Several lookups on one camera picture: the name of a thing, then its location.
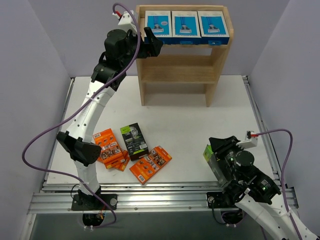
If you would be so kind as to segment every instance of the white table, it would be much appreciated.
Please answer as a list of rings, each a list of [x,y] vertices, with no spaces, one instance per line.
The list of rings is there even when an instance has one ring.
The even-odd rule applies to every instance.
[[[70,95],[65,116],[74,113],[86,95],[89,77],[77,77]],[[146,143],[151,150],[162,146],[172,160],[148,183],[212,182],[216,177],[203,157],[209,138],[227,138],[232,135],[243,140],[247,130],[258,132],[258,125],[240,75],[221,76],[211,107],[206,107],[203,93],[185,93],[183,85],[179,93],[170,91],[147,95],[146,106],[141,106],[137,76],[127,76],[118,91],[107,103],[96,125],[98,133],[111,128],[122,148],[125,148],[120,128],[138,123]],[[62,127],[65,131],[70,123]],[[249,150],[255,157],[255,165],[271,178],[274,178],[266,149],[262,140]],[[53,151],[51,168],[56,171],[77,175],[76,167],[69,154],[57,144]],[[129,168],[125,171],[106,169],[97,162],[97,179],[102,184],[138,183]],[[46,185],[76,184],[74,178],[50,173]]]

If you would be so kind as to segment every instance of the blue box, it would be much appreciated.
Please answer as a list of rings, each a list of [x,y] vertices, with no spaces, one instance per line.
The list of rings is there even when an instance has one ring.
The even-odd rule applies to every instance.
[[[222,11],[198,11],[201,44],[226,45],[229,33]]]
[[[172,43],[172,25],[170,11],[145,11],[144,26],[150,27],[153,34],[164,44]]]
[[[196,45],[201,43],[196,11],[172,11],[172,43]]]

